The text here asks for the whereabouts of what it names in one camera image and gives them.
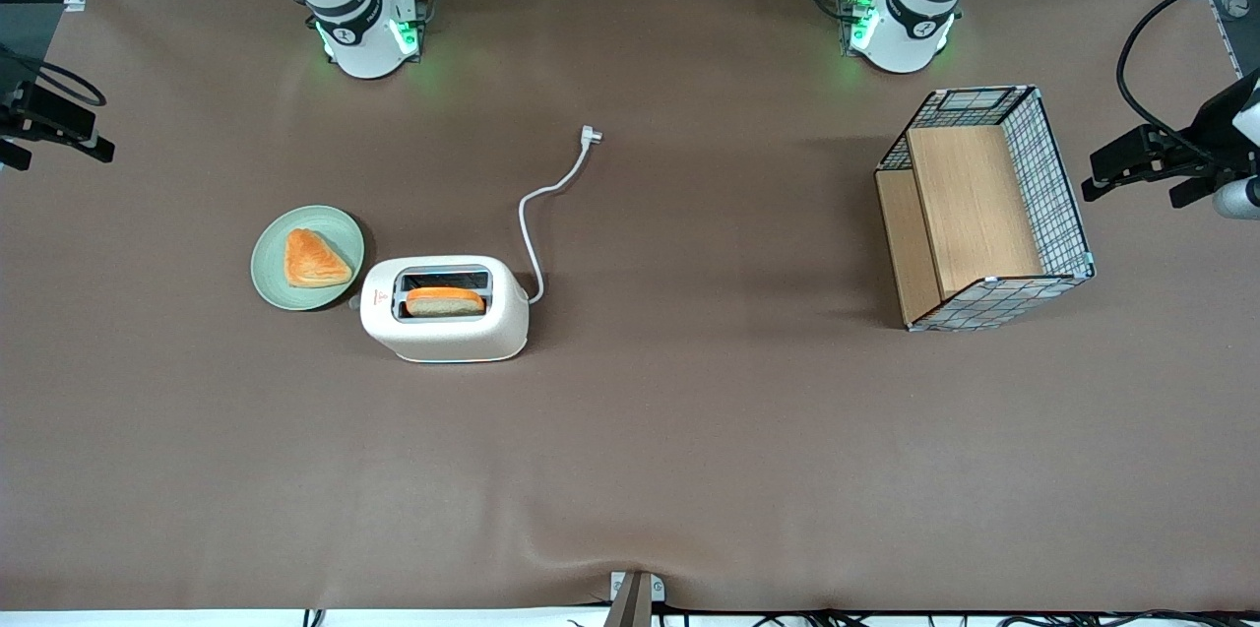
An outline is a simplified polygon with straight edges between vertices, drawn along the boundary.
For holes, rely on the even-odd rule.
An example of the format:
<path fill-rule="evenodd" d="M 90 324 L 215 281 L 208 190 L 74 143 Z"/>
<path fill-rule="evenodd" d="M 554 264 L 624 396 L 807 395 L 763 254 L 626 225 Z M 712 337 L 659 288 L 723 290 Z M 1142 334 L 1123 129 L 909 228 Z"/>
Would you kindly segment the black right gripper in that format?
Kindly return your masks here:
<path fill-rule="evenodd" d="M 32 81 L 8 93 L 8 135 L 24 140 L 54 140 L 100 162 L 113 162 L 113 144 L 100 138 L 94 113 Z M 0 162 L 18 172 L 32 166 L 32 152 L 9 140 L 0 142 Z"/>

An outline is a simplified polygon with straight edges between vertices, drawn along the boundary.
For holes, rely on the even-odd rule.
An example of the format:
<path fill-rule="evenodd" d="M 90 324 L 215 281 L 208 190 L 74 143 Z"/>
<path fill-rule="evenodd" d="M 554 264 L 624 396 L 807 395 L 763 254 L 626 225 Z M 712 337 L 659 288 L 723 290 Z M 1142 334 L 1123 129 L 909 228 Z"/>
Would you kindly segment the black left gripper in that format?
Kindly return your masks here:
<path fill-rule="evenodd" d="M 1241 178 L 1251 174 L 1251 138 L 1234 125 L 1234 117 L 1242 115 L 1250 101 L 1251 86 L 1228 86 L 1207 98 L 1184 128 L 1171 128 L 1154 116 L 1150 123 L 1171 138 L 1171 146 L 1184 159 L 1215 172 Z M 1154 174 L 1153 135 L 1153 126 L 1139 125 L 1092 152 L 1091 178 L 1084 180 L 1084 201 L 1091 204 L 1115 188 L 1150 178 Z M 1213 196 L 1220 186 L 1218 178 L 1184 178 L 1171 188 L 1171 206 L 1191 206 Z"/>

